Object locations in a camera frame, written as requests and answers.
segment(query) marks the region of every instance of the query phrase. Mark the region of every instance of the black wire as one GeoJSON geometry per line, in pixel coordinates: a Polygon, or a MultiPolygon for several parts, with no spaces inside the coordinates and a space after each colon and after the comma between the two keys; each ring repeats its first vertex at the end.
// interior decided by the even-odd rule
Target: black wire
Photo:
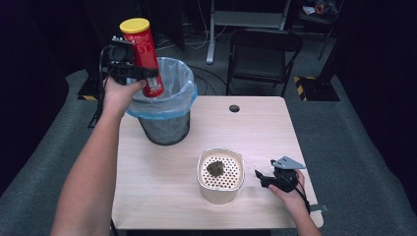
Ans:
{"type": "Polygon", "coordinates": [[[187,65],[187,66],[190,67],[190,68],[198,69],[198,70],[201,70],[201,71],[204,71],[206,73],[209,73],[209,74],[213,75],[215,78],[219,79],[227,87],[226,82],[220,76],[216,75],[215,73],[213,73],[211,71],[208,71],[208,70],[205,70],[205,69],[200,68],[200,67],[196,67],[196,66],[192,66],[192,65],[187,65]]]}
{"type": "Polygon", "coordinates": [[[197,78],[199,78],[200,80],[202,80],[202,81],[204,81],[205,83],[206,83],[206,91],[205,91],[205,95],[207,94],[207,91],[208,91],[208,86],[210,86],[211,87],[211,90],[214,92],[214,95],[217,95],[217,92],[215,91],[215,89],[214,89],[214,87],[208,82],[208,81],[206,81],[205,79],[203,79],[202,77],[200,77],[200,76],[196,76],[196,75],[194,75],[195,77],[197,77],[197,78]]]}
{"type": "Polygon", "coordinates": [[[206,84],[206,89],[205,89],[205,92],[203,93],[203,95],[206,95],[208,93],[208,89],[209,89],[208,82],[206,80],[204,80],[203,78],[197,76],[197,75],[194,75],[194,76],[197,77],[197,78],[199,78],[199,79],[201,79],[206,84]]]}
{"type": "Polygon", "coordinates": [[[284,179],[291,187],[294,188],[295,191],[297,191],[297,193],[300,195],[300,197],[303,199],[304,204],[306,205],[306,209],[307,212],[310,214],[310,203],[307,200],[307,195],[306,195],[306,191],[304,190],[304,186],[300,183],[300,181],[297,180],[297,184],[299,184],[301,186],[301,188],[303,189],[303,193],[300,192],[300,190],[297,188],[297,186],[294,186],[289,180],[287,180],[283,175],[277,173],[282,179],[284,179]]]}

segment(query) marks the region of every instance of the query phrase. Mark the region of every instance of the wooden table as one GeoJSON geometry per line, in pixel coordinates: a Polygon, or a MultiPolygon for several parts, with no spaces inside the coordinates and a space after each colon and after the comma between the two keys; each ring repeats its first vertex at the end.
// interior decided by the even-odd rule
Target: wooden table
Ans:
{"type": "MultiPolygon", "coordinates": [[[[191,109],[190,133],[170,147],[150,142],[138,119],[125,115],[113,220],[120,229],[293,228],[281,200],[255,176],[255,169],[272,171],[269,161],[284,155],[305,163],[281,97],[199,96],[191,109]],[[231,112],[230,105],[240,111],[231,112]],[[197,164],[206,148],[234,149],[244,158],[244,184],[228,204],[211,204],[200,193],[197,164]]],[[[314,205],[308,171],[302,172],[314,205]]],[[[320,212],[311,216],[318,227],[323,225],[320,212]]]]}

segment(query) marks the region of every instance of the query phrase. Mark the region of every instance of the red cylindrical can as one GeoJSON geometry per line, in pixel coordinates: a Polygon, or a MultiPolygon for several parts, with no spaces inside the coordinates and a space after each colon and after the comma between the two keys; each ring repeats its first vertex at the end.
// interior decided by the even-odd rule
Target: red cylindrical can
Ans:
{"type": "MultiPolygon", "coordinates": [[[[156,53],[150,33],[149,21],[143,18],[134,18],[120,24],[120,30],[126,40],[134,42],[135,64],[150,69],[158,69],[156,53]]],[[[143,92],[147,97],[159,96],[164,87],[160,73],[155,78],[147,78],[147,85],[143,92]]]]}

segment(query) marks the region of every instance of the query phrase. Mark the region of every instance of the white basket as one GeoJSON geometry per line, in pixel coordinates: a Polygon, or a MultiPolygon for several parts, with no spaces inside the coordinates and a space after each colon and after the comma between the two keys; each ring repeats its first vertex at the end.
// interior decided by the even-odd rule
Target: white basket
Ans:
{"type": "Polygon", "coordinates": [[[225,148],[209,148],[200,155],[197,179],[203,197],[212,204],[229,203],[242,187],[245,179],[244,161],[237,151],[225,148]],[[216,161],[224,164],[223,174],[212,176],[207,167],[216,161]]]}

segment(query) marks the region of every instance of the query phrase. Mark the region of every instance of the black and yellow stripe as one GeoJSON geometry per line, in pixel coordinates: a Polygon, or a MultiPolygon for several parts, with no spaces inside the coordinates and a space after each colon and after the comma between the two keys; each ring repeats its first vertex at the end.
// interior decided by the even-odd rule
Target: black and yellow stripe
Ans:
{"type": "Polygon", "coordinates": [[[315,77],[294,77],[295,86],[298,91],[298,95],[300,95],[301,100],[307,100],[307,95],[305,92],[305,89],[303,88],[303,85],[301,83],[301,80],[315,80],[315,77]]]}
{"type": "Polygon", "coordinates": [[[78,100],[98,100],[98,95],[79,95],[78,100]]]}

